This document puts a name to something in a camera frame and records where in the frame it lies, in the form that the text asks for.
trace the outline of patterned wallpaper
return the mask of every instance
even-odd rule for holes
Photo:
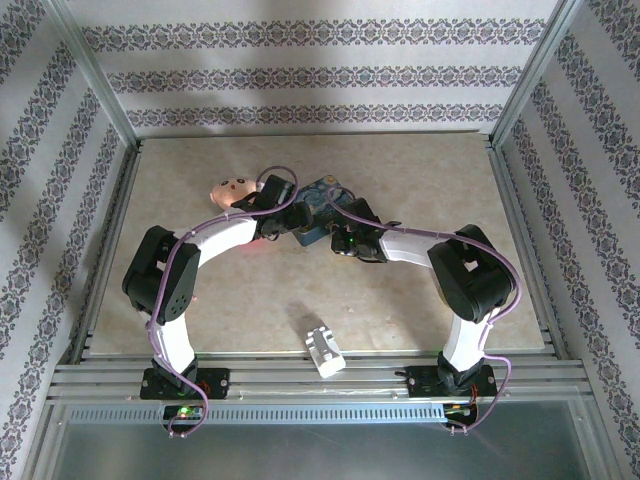
[[[582,6],[503,145],[565,344],[640,478],[640,9]]]
[[[124,148],[37,0],[0,0],[0,479],[20,478]]]
[[[68,5],[141,136],[480,129],[555,0]]]

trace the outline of toy head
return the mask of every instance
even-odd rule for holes
[[[234,178],[231,180],[225,180],[213,187],[209,197],[213,203],[222,207],[223,210],[226,210],[233,203],[238,200],[242,200],[244,197],[255,191],[256,182],[253,180]]]

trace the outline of doll head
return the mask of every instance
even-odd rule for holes
[[[213,187],[209,197],[213,203],[220,206],[223,210],[226,210],[231,206],[231,204],[238,200],[242,200],[244,197],[255,191],[256,182],[253,180],[233,178],[231,180],[225,180]]]

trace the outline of small white object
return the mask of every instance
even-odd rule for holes
[[[322,378],[328,378],[347,366],[333,338],[333,332],[327,327],[314,328],[308,332],[305,343]]]

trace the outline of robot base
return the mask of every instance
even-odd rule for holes
[[[196,385],[204,390],[210,400],[224,400],[229,391],[229,369],[199,368]],[[191,390],[183,393],[155,368],[147,368],[140,387],[141,400],[200,400],[200,395]]]
[[[407,378],[407,389],[409,398],[434,398],[451,397],[452,394],[445,388],[438,376],[437,365],[422,365],[416,367],[406,367],[403,376]],[[471,397],[471,385],[478,388],[478,396],[495,397],[498,393],[496,379],[493,368],[489,365],[482,365],[476,372],[469,387],[456,392],[456,397]]]

